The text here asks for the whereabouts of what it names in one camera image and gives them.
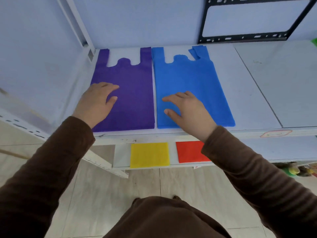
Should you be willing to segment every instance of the red rectangle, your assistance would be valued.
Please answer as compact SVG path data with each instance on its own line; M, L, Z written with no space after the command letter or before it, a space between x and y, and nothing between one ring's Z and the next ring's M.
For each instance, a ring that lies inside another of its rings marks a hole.
M178 161L180 163L192 163L210 161L201 153L204 143L201 141L176 142Z

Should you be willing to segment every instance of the yellow rectangle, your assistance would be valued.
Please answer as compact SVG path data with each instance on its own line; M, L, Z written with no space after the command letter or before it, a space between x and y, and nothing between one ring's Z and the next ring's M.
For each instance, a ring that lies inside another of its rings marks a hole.
M168 143L131 144L130 168L170 165Z

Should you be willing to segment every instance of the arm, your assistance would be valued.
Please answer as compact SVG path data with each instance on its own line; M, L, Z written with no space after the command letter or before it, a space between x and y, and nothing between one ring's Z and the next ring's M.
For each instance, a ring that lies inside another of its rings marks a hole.
M36 153L0 188L0 237L44 237L58 200L95 141L91 128L110 112L117 85L92 85Z
M164 112L183 130L205 143L202 153L220 167L278 237L293 237L317 229L317 197L273 164L217 126L191 92L163 98L181 112Z

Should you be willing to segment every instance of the purple bag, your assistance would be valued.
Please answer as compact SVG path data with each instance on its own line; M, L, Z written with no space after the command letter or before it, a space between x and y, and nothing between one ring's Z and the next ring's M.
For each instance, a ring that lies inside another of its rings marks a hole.
M107 67L109 49L100 50L91 84L109 82L120 88L108 96L108 99L112 96L118 99L93 132L154 128L151 48L141 48L140 54L138 65L131 65L129 59L121 58L116 66Z

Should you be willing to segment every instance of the floor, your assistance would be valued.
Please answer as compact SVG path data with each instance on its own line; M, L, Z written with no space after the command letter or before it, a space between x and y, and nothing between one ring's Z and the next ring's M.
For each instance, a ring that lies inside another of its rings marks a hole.
M0 149L31 156L42 141L0 122ZM111 160L112 146L94 147ZM0 154L0 186L26 160ZM275 237L216 166L131 170L119 178L84 160L60 198L46 237L102 237L136 197L178 195L224 226L233 238ZM299 181L317 194L317 179Z

